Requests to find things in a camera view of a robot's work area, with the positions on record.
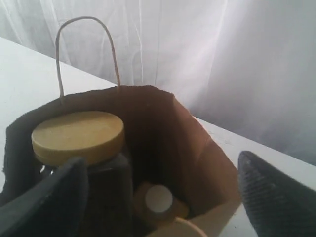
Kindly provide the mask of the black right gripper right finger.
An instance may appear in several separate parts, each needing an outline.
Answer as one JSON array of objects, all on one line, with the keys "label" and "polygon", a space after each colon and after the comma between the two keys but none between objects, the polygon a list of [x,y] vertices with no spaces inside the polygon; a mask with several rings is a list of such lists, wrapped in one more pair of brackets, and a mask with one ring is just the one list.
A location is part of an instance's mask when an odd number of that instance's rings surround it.
[{"label": "black right gripper right finger", "polygon": [[247,217],[260,237],[314,237],[316,192],[250,151],[238,156],[237,180]]}]

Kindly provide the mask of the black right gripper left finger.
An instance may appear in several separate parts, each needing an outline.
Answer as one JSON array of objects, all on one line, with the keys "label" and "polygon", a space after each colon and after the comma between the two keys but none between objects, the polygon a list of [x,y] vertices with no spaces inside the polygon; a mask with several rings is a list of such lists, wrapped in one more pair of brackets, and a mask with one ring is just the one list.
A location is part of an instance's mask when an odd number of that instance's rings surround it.
[{"label": "black right gripper left finger", "polygon": [[88,197],[87,169],[72,158],[0,209],[2,237],[74,237]]}]

